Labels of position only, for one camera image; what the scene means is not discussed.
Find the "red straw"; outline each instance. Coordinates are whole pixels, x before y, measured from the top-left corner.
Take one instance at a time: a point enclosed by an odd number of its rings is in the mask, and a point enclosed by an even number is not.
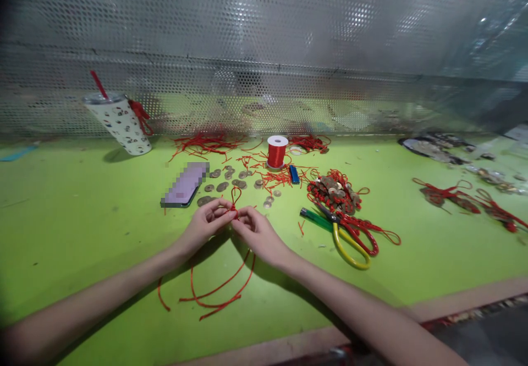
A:
[[[103,85],[101,84],[101,81],[99,80],[99,78],[97,77],[97,74],[95,73],[95,71],[90,71],[90,73],[92,74],[94,80],[95,80],[95,84],[97,85],[97,87],[99,88],[99,91],[101,91],[101,95],[105,98],[105,99],[108,99],[108,95],[106,94],[106,91],[104,90],[103,88]]]

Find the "finger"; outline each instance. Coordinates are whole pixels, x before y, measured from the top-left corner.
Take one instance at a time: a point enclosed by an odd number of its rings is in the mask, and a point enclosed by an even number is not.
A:
[[[213,201],[209,201],[207,204],[203,206],[203,208],[214,211],[218,209],[219,207],[224,207],[227,209],[231,208],[231,201],[226,200],[225,198],[216,198]]]
[[[244,208],[240,208],[238,210],[238,215],[241,216],[241,217],[242,216],[249,216],[253,221],[264,217],[264,215],[262,215],[260,212],[258,212],[252,206],[247,206],[247,207],[244,207]]]
[[[246,239],[248,237],[250,237],[251,235],[254,235],[255,233],[253,233],[248,227],[246,227],[246,225],[238,220],[233,220],[231,222],[231,225],[233,226],[233,229],[242,236],[242,238]]]
[[[251,225],[252,223],[251,218],[249,216],[239,217],[238,220],[240,220],[245,225]]]
[[[228,211],[228,209],[226,209],[226,208],[218,208],[212,213],[213,214],[213,218],[214,219],[219,218],[222,215],[224,215],[227,211]]]
[[[232,221],[236,216],[236,211],[229,211],[226,214],[223,214],[221,217],[213,220],[210,222],[210,226],[213,228],[214,231],[217,231],[219,228],[227,225],[230,221]]]

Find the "white tumbler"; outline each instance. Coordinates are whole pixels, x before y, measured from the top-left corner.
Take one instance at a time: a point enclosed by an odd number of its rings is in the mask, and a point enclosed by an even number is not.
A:
[[[115,92],[107,94],[108,98],[100,93],[88,94],[84,104],[129,154],[140,156],[152,150],[138,117],[128,105],[128,98]]]

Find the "blue lighter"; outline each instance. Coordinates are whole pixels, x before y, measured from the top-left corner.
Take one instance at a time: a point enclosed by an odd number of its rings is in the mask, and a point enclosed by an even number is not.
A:
[[[290,164],[290,176],[291,176],[291,183],[294,185],[299,184],[299,175],[297,174],[297,168],[295,168],[293,165]]]

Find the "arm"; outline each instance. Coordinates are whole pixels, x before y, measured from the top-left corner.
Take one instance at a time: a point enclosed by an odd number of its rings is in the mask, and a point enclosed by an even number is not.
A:
[[[269,221],[253,208],[239,210],[239,219],[233,220],[233,228],[261,259],[310,290],[391,364],[467,366],[406,315],[290,250]]]
[[[199,208],[178,240],[144,262],[58,301],[4,331],[15,364],[42,364],[60,354],[147,285],[185,263],[235,212],[218,198]]]

